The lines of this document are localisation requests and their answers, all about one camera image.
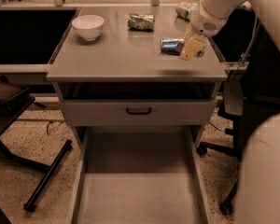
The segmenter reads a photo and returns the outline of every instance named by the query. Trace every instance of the yellow object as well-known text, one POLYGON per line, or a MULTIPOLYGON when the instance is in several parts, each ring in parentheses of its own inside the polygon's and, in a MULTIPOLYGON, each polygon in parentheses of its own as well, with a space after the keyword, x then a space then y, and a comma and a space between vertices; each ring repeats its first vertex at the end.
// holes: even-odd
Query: yellow object
POLYGON ((204 35, 194 34, 191 25, 186 30, 184 37, 184 48, 180 52, 180 57, 189 60, 205 47, 204 35))

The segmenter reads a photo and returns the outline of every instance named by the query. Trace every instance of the white bowl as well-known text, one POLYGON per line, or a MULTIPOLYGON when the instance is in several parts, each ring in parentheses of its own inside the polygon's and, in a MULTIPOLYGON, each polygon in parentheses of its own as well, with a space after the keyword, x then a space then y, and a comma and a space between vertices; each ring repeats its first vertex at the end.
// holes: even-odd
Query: white bowl
POLYGON ((103 31, 104 19, 96 15, 77 17, 72 21, 76 33, 87 41, 97 39, 103 31))

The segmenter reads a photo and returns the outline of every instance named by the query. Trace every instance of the gray cabinet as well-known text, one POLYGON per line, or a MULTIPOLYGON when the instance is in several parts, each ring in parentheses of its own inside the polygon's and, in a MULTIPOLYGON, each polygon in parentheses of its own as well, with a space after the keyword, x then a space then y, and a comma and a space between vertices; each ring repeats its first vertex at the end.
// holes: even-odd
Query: gray cabinet
MULTIPOLYGON (((79 15, 86 14, 105 19, 102 35, 86 42, 70 30, 47 75, 81 147, 71 203, 73 222, 87 170, 83 166, 90 142, 87 135, 181 131, 195 161, 193 150, 213 114, 219 86, 227 78, 210 43, 204 56, 190 61, 160 54, 161 39, 182 38, 188 25, 176 16, 175 6, 83 7, 79 15), (155 30, 129 30, 127 15, 132 12, 154 14, 155 30)), ((204 189, 196 164, 193 176, 201 199, 198 203, 203 205, 204 189)), ((203 222, 210 223, 207 207, 201 210, 203 222)))

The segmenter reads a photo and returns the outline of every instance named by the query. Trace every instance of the cabinet drawer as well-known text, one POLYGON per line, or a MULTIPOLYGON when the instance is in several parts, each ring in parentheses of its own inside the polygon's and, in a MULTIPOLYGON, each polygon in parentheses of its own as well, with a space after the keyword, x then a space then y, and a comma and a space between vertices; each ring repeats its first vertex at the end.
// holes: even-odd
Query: cabinet drawer
POLYGON ((71 126, 206 124, 215 105, 216 100, 65 100, 60 102, 64 119, 71 126))

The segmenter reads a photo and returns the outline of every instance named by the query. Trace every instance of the cabinet top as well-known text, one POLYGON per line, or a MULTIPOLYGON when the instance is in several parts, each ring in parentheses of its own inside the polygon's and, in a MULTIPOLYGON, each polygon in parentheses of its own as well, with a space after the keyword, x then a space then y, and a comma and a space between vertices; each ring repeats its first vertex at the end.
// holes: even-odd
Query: cabinet top
POLYGON ((204 56, 184 61, 160 53, 162 38, 183 38, 188 21, 177 17, 174 6, 83 7, 78 16, 104 18, 101 36, 84 41, 71 27, 47 79, 52 82, 218 82, 226 79, 223 65, 208 43, 204 56), (153 14, 153 32, 127 26, 130 13, 153 14))

